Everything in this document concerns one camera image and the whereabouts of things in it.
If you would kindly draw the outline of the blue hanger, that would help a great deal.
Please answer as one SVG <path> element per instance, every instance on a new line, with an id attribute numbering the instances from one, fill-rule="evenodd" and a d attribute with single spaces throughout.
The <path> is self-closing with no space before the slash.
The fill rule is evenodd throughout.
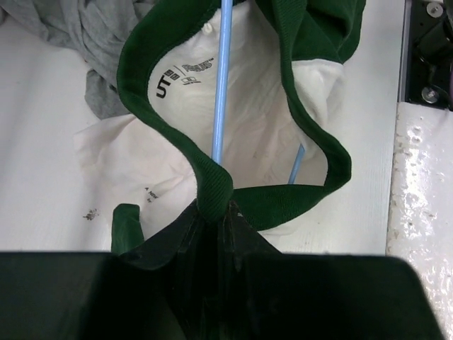
<path id="1" fill-rule="evenodd" d="M 222 165 L 224 125 L 227 109 L 229 62 L 233 23 L 233 1 L 221 1 L 221 23 L 219 29 L 219 52 L 217 82 L 214 103 L 214 121 L 212 134 L 211 158 Z"/>

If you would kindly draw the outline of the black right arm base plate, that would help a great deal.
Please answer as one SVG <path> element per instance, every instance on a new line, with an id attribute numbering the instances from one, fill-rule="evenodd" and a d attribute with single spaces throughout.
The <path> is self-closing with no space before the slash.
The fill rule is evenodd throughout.
<path id="1" fill-rule="evenodd" d="M 452 2 L 406 1 L 399 99 L 452 110 Z"/>

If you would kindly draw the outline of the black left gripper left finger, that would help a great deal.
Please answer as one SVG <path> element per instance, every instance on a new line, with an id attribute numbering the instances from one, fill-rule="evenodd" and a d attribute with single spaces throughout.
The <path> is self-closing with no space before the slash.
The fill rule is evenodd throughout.
<path id="1" fill-rule="evenodd" d="M 196 200 L 120 258 L 157 277 L 187 339 L 219 338 L 217 228 L 201 216 Z"/>

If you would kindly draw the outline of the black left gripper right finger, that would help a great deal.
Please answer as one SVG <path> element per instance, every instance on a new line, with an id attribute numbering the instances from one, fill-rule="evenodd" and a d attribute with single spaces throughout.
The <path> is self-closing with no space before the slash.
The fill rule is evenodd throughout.
<path id="1" fill-rule="evenodd" d="M 226 338 L 273 338 L 275 320 L 257 286 L 266 257 L 279 254 L 230 201 L 219 223 L 219 326 Z"/>

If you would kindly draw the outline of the white and green t-shirt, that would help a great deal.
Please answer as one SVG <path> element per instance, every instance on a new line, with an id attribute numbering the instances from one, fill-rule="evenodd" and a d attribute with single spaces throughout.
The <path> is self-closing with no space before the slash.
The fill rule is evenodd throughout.
<path id="1" fill-rule="evenodd" d="M 160 1 L 120 55 L 127 115 L 76 134 L 101 191 L 105 246 L 129 251 L 191 203 L 219 222 L 230 203 L 267 237 L 344 186 L 352 161 L 329 118 L 360 41 L 363 1 L 235 1 L 222 161 L 211 158 L 218 1 Z"/>

